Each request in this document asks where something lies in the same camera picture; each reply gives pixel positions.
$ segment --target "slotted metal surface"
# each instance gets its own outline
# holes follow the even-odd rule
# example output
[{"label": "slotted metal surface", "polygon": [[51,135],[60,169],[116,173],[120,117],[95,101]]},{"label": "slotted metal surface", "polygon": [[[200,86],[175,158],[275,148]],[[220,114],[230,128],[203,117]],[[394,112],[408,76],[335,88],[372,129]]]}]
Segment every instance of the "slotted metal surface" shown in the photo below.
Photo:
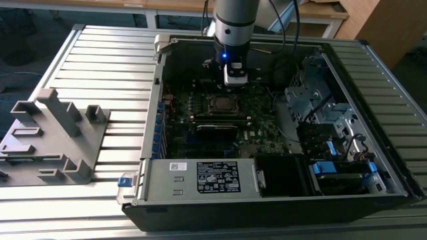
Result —
[{"label": "slotted metal surface", "polygon": [[[97,104],[112,110],[95,175],[88,185],[0,188],[0,239],[203,239],[208,236],[224,238],[346,231],[352,234],[330,233],[330,237],[359,239],[360,236],[372,237],[367,230],[392,236],[394,229],[399,228],[404,228],[400,230],[403,234],[414,234],[410,228],[426,234],[424,202],[406,209],[379,212],[347,224],[158,233],[142,232],[135,227],[116,203],[117,177],[135,172],[140,162],[156,64],[154,41],[162,33],[199,34],[104,26],[85,26],[69,34],[35,93],[39,88],[56,88],[59,98],[73,101],[77,108]],[[352,40],[302,38],[302,41],[332,45],[398,151],[420,185],[427,188],[424,114],[412,105],[412,99],[402,91],[374,52]],[[125,191],[125,195],[132,194],[133,189]]]}]

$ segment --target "barcode sticker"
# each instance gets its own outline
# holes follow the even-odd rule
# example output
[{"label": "barcode sticker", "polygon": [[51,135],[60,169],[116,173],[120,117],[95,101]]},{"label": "barcode sticker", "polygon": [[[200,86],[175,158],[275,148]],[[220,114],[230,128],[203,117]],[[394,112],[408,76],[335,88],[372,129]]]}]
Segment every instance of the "barcode sticker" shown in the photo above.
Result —
[{"label": "barcode sticker", "polygon": [[187,171],[187,162],[171,162],[170,171]]},{"label": "barcode sticker", "polygon": [[142,8],[143,5],[140,4],[123,4],[125,7]]}]

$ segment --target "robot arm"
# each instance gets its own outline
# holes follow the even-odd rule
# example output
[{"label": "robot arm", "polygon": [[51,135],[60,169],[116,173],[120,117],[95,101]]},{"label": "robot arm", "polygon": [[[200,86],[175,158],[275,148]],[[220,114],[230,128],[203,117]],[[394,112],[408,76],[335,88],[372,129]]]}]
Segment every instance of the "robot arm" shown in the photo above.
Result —
[{"label": "robot arm", "polygon": [[259,0],[215,1],[215,61],[223,69],[224,85],[243,86],[248,82],[247,55]]}]

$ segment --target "gray 3d printed holder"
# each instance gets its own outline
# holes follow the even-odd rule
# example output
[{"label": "gray 3d printed holder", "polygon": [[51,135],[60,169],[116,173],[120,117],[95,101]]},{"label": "gray 3d printed holder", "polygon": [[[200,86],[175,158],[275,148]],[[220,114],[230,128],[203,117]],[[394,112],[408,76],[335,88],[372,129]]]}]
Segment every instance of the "gray 3d printed holder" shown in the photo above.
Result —
[{"label": "gray 3d printed holder", "polygon": [[77,109],[44,88],[32,101],[19,101],[16,118],[0,144],[0,187],[87,184],[107,129],[109,110]]}]

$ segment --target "power supply label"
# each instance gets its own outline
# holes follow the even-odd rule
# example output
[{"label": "power supply label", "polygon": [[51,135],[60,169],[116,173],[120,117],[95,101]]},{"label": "power supply label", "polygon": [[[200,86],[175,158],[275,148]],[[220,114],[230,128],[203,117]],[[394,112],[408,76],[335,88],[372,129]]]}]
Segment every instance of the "power supply label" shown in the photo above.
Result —
[{"label": "power supply label", "polygon": [[238,162],[198,162],[198,191],[202,194],[239,193]]}]

